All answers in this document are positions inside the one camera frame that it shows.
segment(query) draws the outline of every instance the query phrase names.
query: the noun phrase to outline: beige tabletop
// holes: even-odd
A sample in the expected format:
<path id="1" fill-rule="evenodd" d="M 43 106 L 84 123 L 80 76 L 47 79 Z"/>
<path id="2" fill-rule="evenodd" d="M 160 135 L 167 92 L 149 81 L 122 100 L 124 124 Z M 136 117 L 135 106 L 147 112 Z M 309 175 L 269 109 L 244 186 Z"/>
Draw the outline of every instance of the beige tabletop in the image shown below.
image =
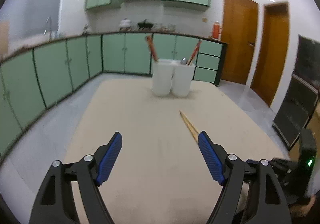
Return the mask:
<path id="1" fill-rule="evenodd" d="M 109 180 L 99 187 L 117 223 L 206 223 L 221 192 L 180 118 L 182 110 L 213 143 L 243 161 L 283 157 L 279 148 L 216 86 L 192 81 L 187 98 L 155 97 L 151 79 L 99 86 L 72 138 L 64 163 L 79 161 L 122 134 Z M 73 183 L 81 223 L 88 223 Z"/>

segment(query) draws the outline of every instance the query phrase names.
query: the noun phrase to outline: drawer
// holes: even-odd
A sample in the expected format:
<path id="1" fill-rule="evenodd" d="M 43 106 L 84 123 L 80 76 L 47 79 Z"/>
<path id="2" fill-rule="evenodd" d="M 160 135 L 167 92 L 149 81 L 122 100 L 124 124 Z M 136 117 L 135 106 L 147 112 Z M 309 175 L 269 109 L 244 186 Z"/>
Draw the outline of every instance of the drawer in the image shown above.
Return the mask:
<path id="1" fill-rule="evenodd" d="M 195 80 L 203 81 L 203 82 L 214 82 L 216 79 L 217 72 L 214 70 L 204 69 L 196 67 L 195 71 Z"/>
<path id="2" fill-rule="evenodd" d="M 204 54 L 211 54 L 215 56 L 221 56 L 221 50 L 222 50 L 222 44 L 202 40 L 202 43 L 200 45 L 200 53 Z"/>
<path id="3" fill-rule="evenodd" d="M 219 57 L 206 55 L 206 54 L 198 54 L 196 66 L 218 70 L 219 61 L 220 61 Z"/>

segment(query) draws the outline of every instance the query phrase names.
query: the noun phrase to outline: blue gripper pad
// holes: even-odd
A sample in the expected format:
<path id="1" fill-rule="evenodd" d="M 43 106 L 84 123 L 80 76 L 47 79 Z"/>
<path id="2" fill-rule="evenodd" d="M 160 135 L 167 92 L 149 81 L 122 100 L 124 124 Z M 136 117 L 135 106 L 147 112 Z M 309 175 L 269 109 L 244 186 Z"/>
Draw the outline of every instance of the blue gripper pad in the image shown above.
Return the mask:
<path id="1" fill-rule="evenodd" d="M 97 176 L 97 183 L 102 185 L 103 182 L 108 180 L 113 165 L 119 155 L 122 147 L 122 136 L 120 133 L 115 137 L 112 144 L 108 148 L 106 154 L 103 156 L 101 162 L 99 163 L 99 172 Z"/>
<path id="2" fill-rule="evenodd" d="M 222 173 L 222 163 L 202 132 L 198 136 L 198 145 L 212 178 L 222 185 L 225 180 Z"/>

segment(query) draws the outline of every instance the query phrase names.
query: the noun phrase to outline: brown door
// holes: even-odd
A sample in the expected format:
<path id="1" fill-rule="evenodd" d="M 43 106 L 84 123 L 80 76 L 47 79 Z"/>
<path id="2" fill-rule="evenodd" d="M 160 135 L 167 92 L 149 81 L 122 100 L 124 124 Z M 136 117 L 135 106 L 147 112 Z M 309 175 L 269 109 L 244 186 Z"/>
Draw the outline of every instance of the brown door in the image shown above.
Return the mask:
<path id="1" fill-rule="evenodd" d="M 269 106 L 282 75 L 288 39 L 288 4 L 265 6 L 261 49 L 251 88 Z"/>
<path id="2" fill-rule="evenodd" d="M 223 80 L 245 84 L 257 35 L 258 4 L 252 0 L 224 0 L 221 41 L 228 43 Z"/>

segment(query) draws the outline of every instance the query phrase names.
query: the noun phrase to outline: tiled floor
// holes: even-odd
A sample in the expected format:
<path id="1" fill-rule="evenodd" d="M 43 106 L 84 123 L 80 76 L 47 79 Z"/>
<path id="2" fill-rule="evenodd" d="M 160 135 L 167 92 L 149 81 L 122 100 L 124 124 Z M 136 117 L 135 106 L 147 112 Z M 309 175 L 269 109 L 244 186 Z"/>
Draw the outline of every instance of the tiled floor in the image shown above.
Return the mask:
<path id="1" fill-rule="evenodd" d="M 0 193 L 21 224 L 28 223 L 48 165 L 57 158 L 64 158 L 81 116 L 99 84 L 108 79 L 136 77 L 122 74 L 96 77 L 48 111 L 15 146 L 0 169 Z M 221 81 L 219 89 L 242 108 L 287 157 L 284 145 L 271 127 L 275 114 L 264 101 L 245 85 Z"/>

